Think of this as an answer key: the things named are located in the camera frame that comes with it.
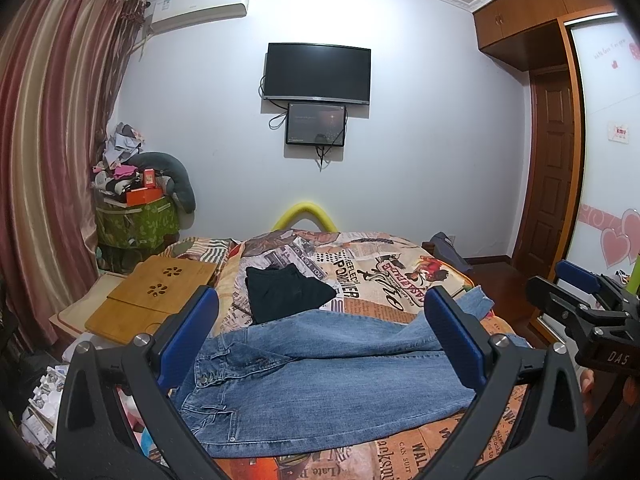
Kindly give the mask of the person right hand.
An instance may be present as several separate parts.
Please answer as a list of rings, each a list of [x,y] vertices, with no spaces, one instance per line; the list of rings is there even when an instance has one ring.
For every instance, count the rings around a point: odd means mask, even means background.
[[[582,392],[582,407],[586,416],[593,411],[593,387],[594,387],[594,371],[585,368],[579,377],[580,391]]]

